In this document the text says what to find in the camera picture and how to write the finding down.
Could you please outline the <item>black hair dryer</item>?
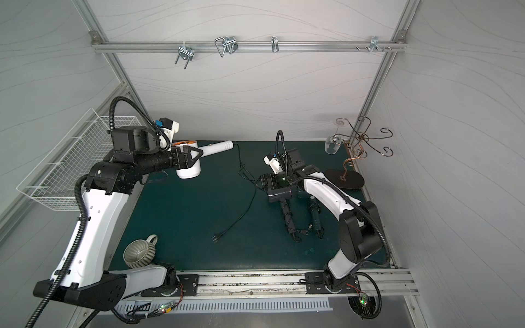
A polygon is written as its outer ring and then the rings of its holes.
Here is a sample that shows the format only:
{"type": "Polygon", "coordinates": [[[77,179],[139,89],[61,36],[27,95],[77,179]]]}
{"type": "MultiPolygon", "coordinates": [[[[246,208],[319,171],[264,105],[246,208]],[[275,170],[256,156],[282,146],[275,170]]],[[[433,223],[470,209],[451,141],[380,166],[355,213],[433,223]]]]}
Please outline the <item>black hair dryer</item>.
{"type": "Polygon", "coordinates": [[[271,189],[267,190],[267,198],[270,203],[279,203],[282,217],[284,220],[284,226],[287,229],[288,234],[291,236],[292,240],[296,243],[300,243],[302,239],[299,235],[308,235],[307,230],[297,229],[293,222],[293,214],[289,206],[288,201],[292,198],[293,193],[291,187],[271,189]]]}

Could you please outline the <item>white hair dryer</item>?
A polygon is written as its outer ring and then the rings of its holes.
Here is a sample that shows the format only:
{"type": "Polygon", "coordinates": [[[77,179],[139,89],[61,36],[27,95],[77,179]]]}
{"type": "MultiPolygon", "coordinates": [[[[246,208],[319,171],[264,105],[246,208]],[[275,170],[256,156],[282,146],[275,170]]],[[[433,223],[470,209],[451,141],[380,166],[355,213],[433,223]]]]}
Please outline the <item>white hair dryer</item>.
{"type": "Polygon", "coordinates": [[[178,149],[183,154],[189,155],[189,168],[177,169],[176,174],[180,179],[191,179],[200,175],[202,157],[209,157],[214,154],[222,153],[233,148],[232,141],[214,143],[208,146],[198,146],[195,140],[175,142],[172,150],[178,149]]]}

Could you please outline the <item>green hair dryer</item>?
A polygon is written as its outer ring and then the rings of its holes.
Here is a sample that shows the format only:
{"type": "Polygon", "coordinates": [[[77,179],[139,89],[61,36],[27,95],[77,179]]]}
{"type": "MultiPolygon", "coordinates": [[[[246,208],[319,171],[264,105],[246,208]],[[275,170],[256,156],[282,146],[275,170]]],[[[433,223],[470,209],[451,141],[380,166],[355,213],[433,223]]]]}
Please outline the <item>green hair dryer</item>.
{"type": "Polygon", "coordinates": [[[311,216],[311,225],[319,239],[324,238],[324,229],[321,224],[320,212],[321,208],[317,199],[314,196],[310,196],[309,199],[309,211],[311,216]]]}

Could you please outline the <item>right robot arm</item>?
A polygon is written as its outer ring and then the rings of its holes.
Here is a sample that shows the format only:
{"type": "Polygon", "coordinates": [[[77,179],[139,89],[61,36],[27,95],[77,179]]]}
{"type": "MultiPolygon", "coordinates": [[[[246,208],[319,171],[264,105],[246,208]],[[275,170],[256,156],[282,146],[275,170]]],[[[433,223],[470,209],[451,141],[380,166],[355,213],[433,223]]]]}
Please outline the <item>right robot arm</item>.
{"type": "Polygon", "coordinates": [[[262,189],[271,203],[280,205],[288,234],[295,240],[301,232],[295,227],[288,201],[302,191],[321,202],[338,221],[339,250],[325,265],[323,283],[331,292],[358,275],[366,262],[389,267],[392,260],[377,206],[361,202],[337,187],[314,165],[306,165],[298,150],[287,150],[284,133],[276,133],[275,148],[264,158],[272,173],[261,177],[262,189]]]}

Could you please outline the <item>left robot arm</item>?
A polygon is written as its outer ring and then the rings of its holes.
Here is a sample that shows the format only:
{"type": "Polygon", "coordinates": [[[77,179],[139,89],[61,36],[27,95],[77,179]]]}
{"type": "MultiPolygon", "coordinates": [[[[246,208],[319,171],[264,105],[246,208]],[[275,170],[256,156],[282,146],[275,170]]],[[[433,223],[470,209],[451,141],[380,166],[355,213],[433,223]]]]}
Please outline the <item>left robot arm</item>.
{"type": "Polygon", "coordinates": [[[113,148],[88,174],[77,179],[74,192],[79,217],[60,264],[48,280],[36,283],[41,299],[26,327],[34,327],[51,301],[93,312],[113,310],[123,297],[165,284],[168,268],[147,265],[111,273],[105,255],[118,217],[143,177],[166,169],[190,169],[204,155],[195,146],[175,147],[167,135],[169,120],[153,121],[131,99],[118,96],[109,106],[113,148]]]}

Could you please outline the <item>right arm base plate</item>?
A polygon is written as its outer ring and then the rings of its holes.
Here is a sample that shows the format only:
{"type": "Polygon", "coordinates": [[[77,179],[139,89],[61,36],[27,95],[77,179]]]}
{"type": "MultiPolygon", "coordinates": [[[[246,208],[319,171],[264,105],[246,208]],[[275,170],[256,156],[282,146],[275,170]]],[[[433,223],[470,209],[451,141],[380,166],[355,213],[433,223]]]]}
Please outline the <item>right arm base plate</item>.
{"type": "Polygon", "coordinates": [[[299,283],[306,286],[309,295],[318,294],[355,294],[361,293],[360,283],[356,276],[336,279],[329,271],[307,272],[299,283]]]}

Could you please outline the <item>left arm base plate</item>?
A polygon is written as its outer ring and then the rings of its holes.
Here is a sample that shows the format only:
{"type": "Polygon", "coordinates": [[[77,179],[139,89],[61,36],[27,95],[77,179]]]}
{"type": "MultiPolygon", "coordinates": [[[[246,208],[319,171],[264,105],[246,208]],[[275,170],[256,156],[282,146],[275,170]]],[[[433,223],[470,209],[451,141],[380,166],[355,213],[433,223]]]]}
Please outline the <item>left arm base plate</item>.
{"type": "Polygon", "coordinates": [[[197,295],[200,276],[197,274],[177,275],[172,285],[149,288],[140,293],[141,297],[193,297],[197,295]]]}

